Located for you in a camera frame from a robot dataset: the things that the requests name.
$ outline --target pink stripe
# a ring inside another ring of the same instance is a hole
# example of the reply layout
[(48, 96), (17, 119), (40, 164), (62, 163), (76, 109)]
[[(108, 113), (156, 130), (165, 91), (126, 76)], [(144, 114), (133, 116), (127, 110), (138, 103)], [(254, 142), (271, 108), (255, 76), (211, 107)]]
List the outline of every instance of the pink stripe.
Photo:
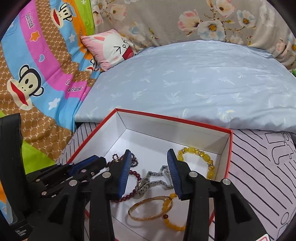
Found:
[[(28, 21), (32, 20), (31, 28), (29, 27)], [(41, 74), (46, 79), (46, 82), (57, 91), (64, 91), (65, 98), (77, 97), (82, 98), (87, 85), (86, 81), (70, 83), (73, 79), (72, 74), (65, 74), (61, 69), (59, 62), (56, 60), (54, 55), (51, 53), (47, 42), (43, 36), (42, 29), (39, 23), (38, 14), (36, 11), (35, 0), (30, 1), (20, 12), (20, 26), (27, 43), (28, 49), (34, 59), (37, 67), (41, 71)], [(38, 31), (40, 37), (36, 41), (30, 41), (31, 34)], [(80, 91), (74, 91), (72, 88), (79, 88)]]

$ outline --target ridged blue pad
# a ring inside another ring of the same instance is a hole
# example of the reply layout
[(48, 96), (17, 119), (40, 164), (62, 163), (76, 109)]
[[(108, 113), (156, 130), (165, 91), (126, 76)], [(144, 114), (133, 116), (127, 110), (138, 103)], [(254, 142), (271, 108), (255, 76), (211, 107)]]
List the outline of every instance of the ridged blue pad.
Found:
[(76, 165), (74, 165), (71, 169), (71, 171), (69, 172), (70, 176), (74, 176), (76, 174), (77, 171), (83, 169), (84, 167), (86, 167), (87, 165), (89, 165), (90, 163), (92, 163), (93, 161), (97, 160), (99, 157), (96, 155), (93, 155), (79, 163), (77, 163)]
[(132, 159), (131, 151), (126, 150), (122, 159), (124, 166), (122, 168), (121, 175), (118, 182), (118, 195), (120, 198), (123, 196), (123, 194), (126, 191), (126, 184), (128, 182), (129, 171), (131, 169), (131, 159)]
[(176, 155), (173, 149), (168, 150), (167, 159), (168, 159), (168, 168), (170, 170), (170, 176), (173, 181), (175, 193), (178, 195), (178, 197), (181, 197), (183, 194), (181, 189), (181, 179), (179, 177), (177, 166), (176, 166), (176, 161), (178, 160), (176, 158)]

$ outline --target striped bed sheet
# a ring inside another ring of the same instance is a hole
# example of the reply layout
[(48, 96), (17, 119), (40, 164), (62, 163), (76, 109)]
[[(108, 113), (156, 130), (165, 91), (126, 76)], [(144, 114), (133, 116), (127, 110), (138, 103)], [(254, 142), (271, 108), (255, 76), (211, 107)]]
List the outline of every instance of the striped bed sheet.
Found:
[[(57, 161), (66, 164), (97, 125), (82, 123)], [(270, 239), (276, 240), (296, 211), (296, 150), (291, 134), (233, 130), (228, 178), (249, 202)], [(214, 233), (215, 220), (210, 225), (209, 241), (214, 240)]]

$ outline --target pillow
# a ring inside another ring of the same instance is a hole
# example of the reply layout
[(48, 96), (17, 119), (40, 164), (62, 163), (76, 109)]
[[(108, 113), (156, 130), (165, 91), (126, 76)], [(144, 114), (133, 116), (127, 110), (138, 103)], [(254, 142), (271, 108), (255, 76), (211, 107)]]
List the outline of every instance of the pillow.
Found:
[(80, 37), (104, 71), (134, 56), (132, 48), (116, 30)]

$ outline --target blue heart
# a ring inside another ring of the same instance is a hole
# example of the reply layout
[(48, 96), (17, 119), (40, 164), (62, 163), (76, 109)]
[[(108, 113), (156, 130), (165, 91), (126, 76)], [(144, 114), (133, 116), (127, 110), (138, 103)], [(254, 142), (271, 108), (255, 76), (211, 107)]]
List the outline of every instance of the blue heart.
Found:
[(45, 57), (43, 54), (41, 54), (38, 61), (41, 63), (43, 62), (43, 60), (45, 60)]

